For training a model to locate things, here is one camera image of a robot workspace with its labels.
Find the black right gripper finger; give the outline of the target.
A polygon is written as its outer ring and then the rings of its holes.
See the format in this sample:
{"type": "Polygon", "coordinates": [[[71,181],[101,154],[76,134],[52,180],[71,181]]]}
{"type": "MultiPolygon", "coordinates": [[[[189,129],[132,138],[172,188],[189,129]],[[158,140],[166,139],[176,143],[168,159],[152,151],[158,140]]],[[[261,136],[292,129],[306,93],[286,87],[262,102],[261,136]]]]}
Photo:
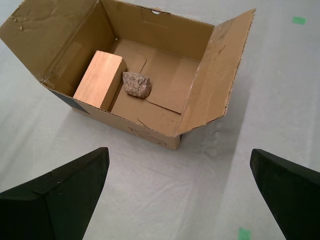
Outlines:
{"type": "Polygon", "coordinates": [[[103,191],[109,150],[100,147],[0,194],[2,240],[81,240],[103,191]]]}
{"type": "Polygon", "coordinates": [[[250,169],[287,240],[320,238],[320,174],[262,149],[253,149],[250,169]]]}

